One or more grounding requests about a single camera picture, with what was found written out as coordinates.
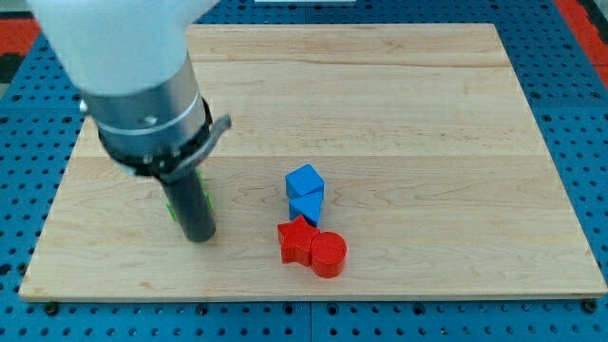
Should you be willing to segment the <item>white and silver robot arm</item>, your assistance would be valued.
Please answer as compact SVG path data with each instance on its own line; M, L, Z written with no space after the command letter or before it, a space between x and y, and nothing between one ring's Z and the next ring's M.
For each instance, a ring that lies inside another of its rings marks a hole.
M205 110L185 39L217 2L28 0L104 149L134 175L185 177L231 125Z

